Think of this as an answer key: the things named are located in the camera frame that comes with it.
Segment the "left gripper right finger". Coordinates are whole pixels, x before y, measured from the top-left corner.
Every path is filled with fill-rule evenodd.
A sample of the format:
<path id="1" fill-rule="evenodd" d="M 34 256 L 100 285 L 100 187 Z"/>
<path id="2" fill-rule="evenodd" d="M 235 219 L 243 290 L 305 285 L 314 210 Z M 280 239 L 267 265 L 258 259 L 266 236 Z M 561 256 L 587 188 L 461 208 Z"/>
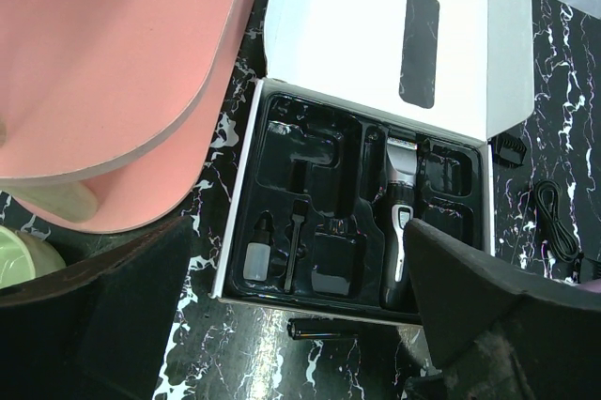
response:
<path id="1" fill-rule="evenodd" d="M 570 285 L 478 251 L 421 220 L 405 230 L 412 288 L 439 374 L 413 398 L 597 399 L 600 282 Z"/>

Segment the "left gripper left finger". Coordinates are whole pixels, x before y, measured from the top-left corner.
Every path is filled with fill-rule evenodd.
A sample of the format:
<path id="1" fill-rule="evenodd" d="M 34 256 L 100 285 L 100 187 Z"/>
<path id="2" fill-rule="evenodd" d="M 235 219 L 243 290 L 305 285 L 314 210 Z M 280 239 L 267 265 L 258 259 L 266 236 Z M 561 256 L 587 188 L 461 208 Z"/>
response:
<path id="1" fill-rule="evenodd" d="M 4 399 L 149 399 L 191 257 L 178 217 L 1 291 Z"/>

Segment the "black silver hair clipper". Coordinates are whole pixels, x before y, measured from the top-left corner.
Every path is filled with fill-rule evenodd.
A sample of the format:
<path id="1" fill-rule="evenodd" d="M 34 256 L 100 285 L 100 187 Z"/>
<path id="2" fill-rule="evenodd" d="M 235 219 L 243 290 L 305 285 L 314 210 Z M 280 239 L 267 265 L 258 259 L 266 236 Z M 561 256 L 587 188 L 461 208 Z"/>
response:
<path id="1" fill-rule="evenodd" d="M 404 233 L 414 217 L 417 144 L 389 137 L 386 142 L 387 186 L 380 224 L 385 238 L 380 304 L 399 311 L 408 285 Z"/>

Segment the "small white oil bottle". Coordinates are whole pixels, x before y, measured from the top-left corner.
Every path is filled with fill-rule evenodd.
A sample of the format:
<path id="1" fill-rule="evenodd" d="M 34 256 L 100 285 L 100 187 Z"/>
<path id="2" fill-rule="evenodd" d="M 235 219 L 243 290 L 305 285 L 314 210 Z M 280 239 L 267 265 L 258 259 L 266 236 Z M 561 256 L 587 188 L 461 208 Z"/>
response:
<path id="1" fill-rule="evenodd" d="M 246 247 L 246 255 L 243 266 L 243 279 L 251 282 L 265 282 L 268 278 L 271 234 L 273 231 L 272 217 L 265 211 L 256 224 L 252 238 Z"/>

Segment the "black cleaning brush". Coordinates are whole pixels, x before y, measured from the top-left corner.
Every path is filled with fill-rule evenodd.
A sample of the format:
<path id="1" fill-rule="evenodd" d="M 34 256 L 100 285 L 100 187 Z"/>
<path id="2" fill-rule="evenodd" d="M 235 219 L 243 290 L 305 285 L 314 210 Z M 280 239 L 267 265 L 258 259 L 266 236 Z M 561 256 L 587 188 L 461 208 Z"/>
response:
<path id="1" fill-rule="evenodd" d="M 290 240 L 290 252 L 286 265 L 286 276 L 285 276 L 285 285 L 284 292 L 286 294 L 290 293 L 292 290 L 292 281 L 294 276 L 294 269 L 296 263 L 296 256 L 299 247 L 299 239 L 301 233 L 302 224 L 305 221 L 306 216 L 306 206 L 307 204 L 304 201 L 296 200 L 293 204 L 292 210 L 292 235 Z"/>

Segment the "black comb attachment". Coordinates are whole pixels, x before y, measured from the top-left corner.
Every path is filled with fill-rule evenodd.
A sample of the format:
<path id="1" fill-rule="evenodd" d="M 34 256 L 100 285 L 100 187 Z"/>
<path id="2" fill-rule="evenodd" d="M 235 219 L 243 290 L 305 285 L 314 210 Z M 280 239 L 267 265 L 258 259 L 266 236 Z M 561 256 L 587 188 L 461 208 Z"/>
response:
<path id="1" fill-rule="evenodd" d="M 354 218 L 329 219 L 316 228 L 311 285 L 315 293 L 336 298 L 359 294 L 366 237 Z"/>

